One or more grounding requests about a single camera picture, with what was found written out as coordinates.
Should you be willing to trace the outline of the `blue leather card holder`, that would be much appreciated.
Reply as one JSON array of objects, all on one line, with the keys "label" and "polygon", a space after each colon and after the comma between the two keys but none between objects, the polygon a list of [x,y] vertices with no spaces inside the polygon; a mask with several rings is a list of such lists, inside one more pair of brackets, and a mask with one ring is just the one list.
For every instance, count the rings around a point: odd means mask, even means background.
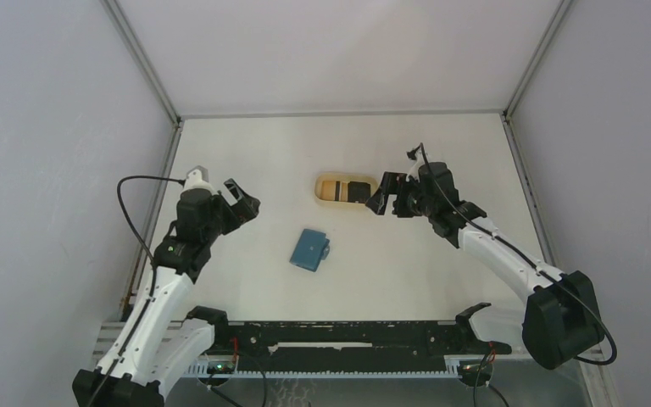
[{"label": "blue leather card holder", "polygon": [[289,259],[291,265],[316,272],[330,253],[330,239],[322,231],[303,229]]}]

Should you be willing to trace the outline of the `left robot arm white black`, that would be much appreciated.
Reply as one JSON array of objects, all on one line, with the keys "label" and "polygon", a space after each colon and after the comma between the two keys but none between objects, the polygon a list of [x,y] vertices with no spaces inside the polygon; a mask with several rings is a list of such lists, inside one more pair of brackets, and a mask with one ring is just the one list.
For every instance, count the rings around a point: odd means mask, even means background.
[{"label": "left robot arm white black", "polygon": [[255,219],[260,201],[228,179],[224,185],[236,200],[228,203],[199,170],[180,184],[175,220],[151,253],[153,268],[134,309],[95,369],[75,376],[79,406],[162,406],[200,354],[218,354],[230,345],[230,329],[201,315],[187,317],[167,343],[163,336],[210,260],[215,240]]}]

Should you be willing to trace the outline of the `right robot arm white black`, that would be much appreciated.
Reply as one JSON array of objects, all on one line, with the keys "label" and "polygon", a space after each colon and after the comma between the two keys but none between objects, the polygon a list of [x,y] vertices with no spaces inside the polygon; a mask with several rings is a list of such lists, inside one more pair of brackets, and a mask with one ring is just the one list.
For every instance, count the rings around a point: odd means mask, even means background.
[{"label": "right robot arm white black", "polygon": [[486,305],[474,311],[455,332],[465,352],[479,352],[489,341],[522,346],[553,370],[569,360],[597,365],[584,354],[607,341],[611,354],[602,363],[616,360],[617,345],[600,316],[591,279],[578,270],[565,273],[509,242],[483,209],[460,198],[443,162],[421,164],[415,174],[384,173],[365,205],[376,215],[391,208],[398,218],[427,218],[439,237],[479,260],[521,300],[521,309]]}]

